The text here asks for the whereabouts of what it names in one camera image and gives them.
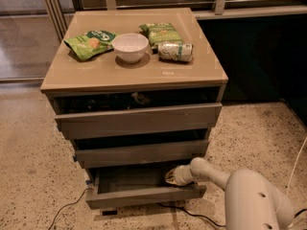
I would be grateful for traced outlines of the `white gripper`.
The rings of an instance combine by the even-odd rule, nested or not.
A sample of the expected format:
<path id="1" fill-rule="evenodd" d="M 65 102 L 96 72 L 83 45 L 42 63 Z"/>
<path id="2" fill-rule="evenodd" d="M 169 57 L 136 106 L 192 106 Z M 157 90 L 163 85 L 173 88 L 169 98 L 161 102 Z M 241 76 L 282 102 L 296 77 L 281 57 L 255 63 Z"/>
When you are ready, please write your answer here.
<path id="1" fill-rule="evenodd" d="M 165 174 L 166 183 L 173 186 L 185 186 L 194 181 L 189 165 L 181 165 Z"/>

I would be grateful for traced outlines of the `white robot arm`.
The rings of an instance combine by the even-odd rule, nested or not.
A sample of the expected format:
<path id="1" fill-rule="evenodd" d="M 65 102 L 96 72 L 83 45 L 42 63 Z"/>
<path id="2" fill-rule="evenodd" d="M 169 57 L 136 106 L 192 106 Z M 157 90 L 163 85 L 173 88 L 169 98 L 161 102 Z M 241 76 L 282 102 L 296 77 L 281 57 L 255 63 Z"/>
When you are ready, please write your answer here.
<path id="1" fill-rule="evenodd" d="M 226 173 L 196 157 L 165 175 L 167 183 L 177 186 L 204 179 L 224 191 L 226 230 L 286 230 L 295 219 L 288 196 L 259 172 L 238 169 Z"/>

